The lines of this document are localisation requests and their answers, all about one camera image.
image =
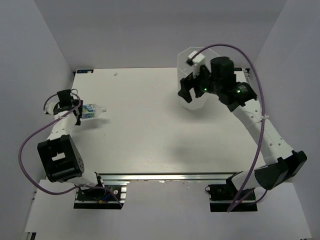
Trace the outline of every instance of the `white table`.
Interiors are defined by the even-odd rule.
[[[95,69],[76,74],[85,104],[107,113],[72,136],[85,167],[99,173],[196,173],[246,170],[256,144],[211,96],[190,112],[177,99],[176,68]],[[260,156],[258,166],[263,161]],[[54,192],[70,183],[40,184]],[[122,210],[73,209],[75,191],[38,191],[26,225],[35,240],[299,240],[311,234],[292,183],[269,192],[258,212],[210,212],[208,183],[130,182]],[[263,190],[255,190],[259,197]]]
[[[181,107],[177,84],[176,68],[77,73],[73,88],[84,104],[107,109],[72,135],[86,169],[101,174],[247,170],[257,146],[241,122],[214,95],[202,109]],[[257,166],[263,164],[260,156]]]

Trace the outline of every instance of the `plastic bottle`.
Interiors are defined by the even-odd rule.
[[[82,119],[94,119],[105,113],[107,110],[104,106],[97,104],[87,104],[82,106]]]

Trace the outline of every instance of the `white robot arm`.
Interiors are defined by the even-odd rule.
[[[47,140],[37,146],[47,178],[51,182],[104,187],[101,177],[96,172],[85,169],[83,159],[71,137],[75,125],[81,124],[82,102],[73,113],[62,117],[77,106],[79,100],[73,98],[70,89],[59,91],[57,95],[59,102],[49,102],[45,106],[45,113],[53,115],[55,120],[61,120],[53,126]],[[82,187],[81,190],[92,196],[104,193],[104,190],[87,187]]]
[[[307,160],[305,153],[295,152],[279,135],[270,120],[262,116],[261,105],[254,90],[248,83],[236,81],[234,63],[225,56],[213,58],[210,61],[210,72],[204,65],[205,56],[201,53],[190,61],[195,53],[193,52],[187,61],[193,67],[193,72],[179,81],[178,95],[183,107],[189,108],[189,104],[193,104],[189,108],[193,110],[196,102],[200,103],[199,99],[203,96],[208,93],[218,95],[220,102],[242,122],[257,144],[261,120],[264,118],[260,151],[266,165],[254,170],[244,189],[263,187],[271,190],[295,176]],[[194,91],[195,97],[192,97],[194,94],[191,95],[190,91]],[[227,179],[227,187],[232,192],[237,192],[247,175],[247,171],[234,174]]]

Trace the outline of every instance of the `white enclosure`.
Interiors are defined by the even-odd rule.
[[[188,47],[226,43],[255,62],[266,113],[286,141],[308,156],[293,185],[312,237],[320,239],[319,13],[317,0],[1,1],[0,92],[8,106],[0,145],[1,238],[21,238],[35,190],[19,169],[20,144],[50,120],[42,103],[71,86],[72,71],[175,68],[178,53]],[[248,67],[232,49],[214,51]],[[37,180],[44,171],[36,145],[47,133],[24,152]]]

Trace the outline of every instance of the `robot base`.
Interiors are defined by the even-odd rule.
[[[212,213],[221,213],[227,212],[230,203],[235,197],[233,192],[227,188],[226,184],[212,184],[206,187],[206,192],[210,194],[210,212]],[[242,191],[239,199],[244,197],[248,190]],[[242,201],[238,206],[236,206],[232,212],[257,212],[257,204],[253,204],[256,201],[256,195],[253,191],[246,200]]]
[[[121,189],[122,189],[121,185],[106,185],[106,187],[109,187],[111,191],[113,191],[114,195],[118,199],[121,199]],[[83,191],[79,189],[77,191],[77,194],[75,195],[73,208],[74,209],[118,209],[120,210],[122,207],[116,202],[116,200],[112,195],[109,195],[109,196],[108,195],[109,195],[109,192],[106,191],[104,195],[102,195],[98,199],[95,199],[92,196],[85,195]]]

